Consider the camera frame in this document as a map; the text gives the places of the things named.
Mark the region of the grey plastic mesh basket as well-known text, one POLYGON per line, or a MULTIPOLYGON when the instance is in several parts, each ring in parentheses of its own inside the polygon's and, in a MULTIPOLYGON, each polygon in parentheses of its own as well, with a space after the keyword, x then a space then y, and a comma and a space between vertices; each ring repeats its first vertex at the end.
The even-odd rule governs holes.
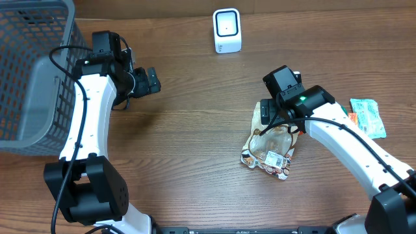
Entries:
POLYGON ((1 2, 1 151, 61 152, 75 103, 63 71, 86 47, 72 1, 1 2))

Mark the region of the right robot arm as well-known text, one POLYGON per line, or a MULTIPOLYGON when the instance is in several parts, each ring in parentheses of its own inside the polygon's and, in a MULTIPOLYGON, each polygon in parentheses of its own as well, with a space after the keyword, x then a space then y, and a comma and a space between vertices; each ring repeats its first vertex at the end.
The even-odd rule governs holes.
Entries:
POLYGON ((321 86, 306 89, 299 72, 286 65, 263 77, 273 101, 274 116, 263 112, 264 132, 294 124, 332 152, 365 189, 366 215, 351 214, 328 227, 307 233, 415 232, 415 170, 369 138, 321 86))

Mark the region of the white brown snack packet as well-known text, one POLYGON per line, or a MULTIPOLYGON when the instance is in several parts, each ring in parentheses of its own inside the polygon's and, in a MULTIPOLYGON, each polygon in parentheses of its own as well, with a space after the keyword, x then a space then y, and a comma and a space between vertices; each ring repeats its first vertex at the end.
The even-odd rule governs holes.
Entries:
POLYGON ((294 145, 299 131, 297 126, 279 125, 265 134, 261 123, 261 104, 256 103, 251 122, 251 134, 242 147, 240 161, 248 168, 260 168, 266 173, 286 180, 292 163, 294 145))

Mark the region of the green lid seasoning jar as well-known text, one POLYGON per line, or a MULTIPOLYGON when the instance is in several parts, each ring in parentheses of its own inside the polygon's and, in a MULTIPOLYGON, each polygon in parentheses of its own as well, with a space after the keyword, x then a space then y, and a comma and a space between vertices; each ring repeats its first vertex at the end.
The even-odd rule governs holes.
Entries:
POLYGON ((344 112, 344 114, 345 114, 346 116, 348 116, 348 111, 347 111, 347 109, 346 109, 345 107, 343 107, 342 105, 341 105, 341 109, 342 109, 342 111, 344 112))

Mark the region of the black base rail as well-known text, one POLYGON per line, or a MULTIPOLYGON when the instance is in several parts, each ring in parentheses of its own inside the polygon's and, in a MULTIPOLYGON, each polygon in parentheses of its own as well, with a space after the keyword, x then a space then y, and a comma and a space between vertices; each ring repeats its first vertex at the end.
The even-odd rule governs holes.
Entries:
POLYGON ((190 229, 188 227, 161 227, 163 234, 333 234, 328 226, 300 226, 291 229, 190 229))

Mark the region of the teal tissue packet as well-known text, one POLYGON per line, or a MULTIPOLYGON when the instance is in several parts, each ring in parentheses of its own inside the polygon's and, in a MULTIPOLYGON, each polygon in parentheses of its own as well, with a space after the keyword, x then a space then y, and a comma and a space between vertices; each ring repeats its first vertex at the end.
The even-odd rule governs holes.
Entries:
POLYGON ((378 103, 373 99, 351 99, 352 111, 357 114, 358 127, 371 139, 386 138, 378 103))

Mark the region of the orange snack packet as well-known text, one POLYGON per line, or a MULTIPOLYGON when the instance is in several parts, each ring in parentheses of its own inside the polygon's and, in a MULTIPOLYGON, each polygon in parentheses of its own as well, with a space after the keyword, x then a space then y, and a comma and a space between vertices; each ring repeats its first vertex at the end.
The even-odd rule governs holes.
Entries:
POLYGON ((348 117, 350 118, 350 120, 355 124, 358 125, 358 115, 354 112, 349 112, 348 113, 348 117))

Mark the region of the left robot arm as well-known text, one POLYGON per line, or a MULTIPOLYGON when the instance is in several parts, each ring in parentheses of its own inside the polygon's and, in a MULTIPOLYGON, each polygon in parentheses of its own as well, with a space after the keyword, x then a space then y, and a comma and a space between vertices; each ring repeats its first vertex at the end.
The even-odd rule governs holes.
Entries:
POLYGON ((91 233, 161 233, 155 219, 129 201, 125 179, 109 161, 111 112, 131 98, 161 91, 155 68, 134 68, 133 52, 111 31, 92 35, 87 55, 72 70, 60 67, 75 83, 70 130, 58 162, 44 167, 44 181, 55 199, 50 232, 57 215, 92 226, 91 233))

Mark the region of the white barcode scanner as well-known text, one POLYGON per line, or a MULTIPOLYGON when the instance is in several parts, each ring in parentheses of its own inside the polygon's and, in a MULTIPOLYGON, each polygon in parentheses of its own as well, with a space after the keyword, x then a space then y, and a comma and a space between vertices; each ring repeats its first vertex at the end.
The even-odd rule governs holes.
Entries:
POLYGON ((213 13, 214 48, 218 54, 236 53, 242 49, 240 12, 222 8, 213 13))

